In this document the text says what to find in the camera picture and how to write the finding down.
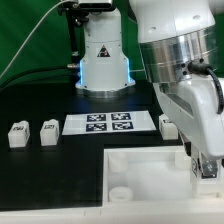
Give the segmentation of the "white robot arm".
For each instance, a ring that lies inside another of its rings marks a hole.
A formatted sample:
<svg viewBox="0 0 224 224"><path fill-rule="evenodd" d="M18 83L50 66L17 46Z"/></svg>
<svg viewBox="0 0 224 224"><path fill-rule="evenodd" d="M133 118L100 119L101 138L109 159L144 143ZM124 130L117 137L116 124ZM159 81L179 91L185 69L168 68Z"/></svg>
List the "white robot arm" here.
<svg viewBox="0 0 224 224"><path fill-rule="evenodd" d="M187 138L192 165L215 178L224 158L224 79L214 74L215 7L224 0L127 0L138 25L147 80L162 111ZM120 12L112 0L78 0L89 13L80 90L101 95L134 82L121 47Z"/></svg>

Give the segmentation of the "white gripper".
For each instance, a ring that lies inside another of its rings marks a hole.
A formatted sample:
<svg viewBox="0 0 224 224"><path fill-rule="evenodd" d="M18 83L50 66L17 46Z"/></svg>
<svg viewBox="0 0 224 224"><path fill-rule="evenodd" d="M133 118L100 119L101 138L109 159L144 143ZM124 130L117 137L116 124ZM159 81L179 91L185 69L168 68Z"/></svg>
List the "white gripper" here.
<svg viewBox="0 0 224 224"><path fill-rule="evenodd" d="M153 86L163 113L202 153L203 176L216 178L216 160L224 158L224 78L210 71L174 85Z"/></svg>

